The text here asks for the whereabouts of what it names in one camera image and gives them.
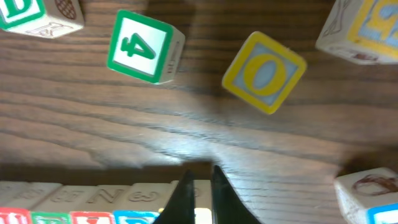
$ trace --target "wooden surface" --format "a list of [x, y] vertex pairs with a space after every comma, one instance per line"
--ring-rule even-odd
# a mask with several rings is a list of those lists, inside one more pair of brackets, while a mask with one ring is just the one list
[[[160, 182], [214, 163], [264, 223], [345, 223], [334, 176], [397, 169], [398, 67], [357, 66], [315, 50], [333, 3], [81, 0], [86, 27], [76, 33], [47, 40], [0, 32], [3, 179]], [[173, 82], [150, 85], [106, 68], [120, 9], [187, 36]], [[220, 85], [255, 30], [309, 64], [272, 116]]]

